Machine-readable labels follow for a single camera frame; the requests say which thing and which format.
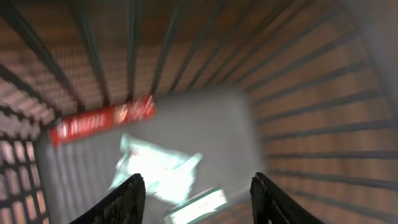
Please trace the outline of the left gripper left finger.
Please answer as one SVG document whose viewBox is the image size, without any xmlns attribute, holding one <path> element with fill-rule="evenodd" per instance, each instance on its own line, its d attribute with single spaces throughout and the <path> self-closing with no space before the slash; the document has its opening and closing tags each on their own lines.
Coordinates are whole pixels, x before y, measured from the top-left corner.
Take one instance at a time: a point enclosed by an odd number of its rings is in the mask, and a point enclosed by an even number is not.
<svg viewBox="0 0 398 224">
<path fill-rule="evenodd" d="M 145 201 L 144 179 L 134 174 L 70 224 L 141 224 Z"/>
</svg>

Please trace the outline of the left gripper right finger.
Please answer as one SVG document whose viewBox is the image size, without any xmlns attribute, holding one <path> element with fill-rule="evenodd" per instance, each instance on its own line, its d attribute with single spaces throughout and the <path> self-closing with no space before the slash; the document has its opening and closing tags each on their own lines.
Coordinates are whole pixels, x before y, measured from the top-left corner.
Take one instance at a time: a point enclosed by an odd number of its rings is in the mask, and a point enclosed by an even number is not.
<svg viewBox="0 0 398 224">
<path fill-rule="evenodd" d="M 262 172 L 252 178 L 250 194 L 255 224 L 323 224 Z"/>
</svg>

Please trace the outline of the light blue white packet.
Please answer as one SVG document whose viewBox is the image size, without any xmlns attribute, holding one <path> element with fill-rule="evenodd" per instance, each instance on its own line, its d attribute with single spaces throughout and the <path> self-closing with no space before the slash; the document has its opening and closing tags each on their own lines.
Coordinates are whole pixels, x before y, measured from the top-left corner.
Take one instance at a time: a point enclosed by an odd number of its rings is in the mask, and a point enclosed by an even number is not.
<svg viewBox="0 0 398 224">
<path fill-rule="evenodd" d="M 202 154 L 189 155 L 166 149 L 126 133 L 122 135 L 120 151 L 123 156 L 116 164 L 110 190 L 119 187 L 130 176 L 140 174 L 147 195 L 175 205 L 188 200 Z"/>
</svg>

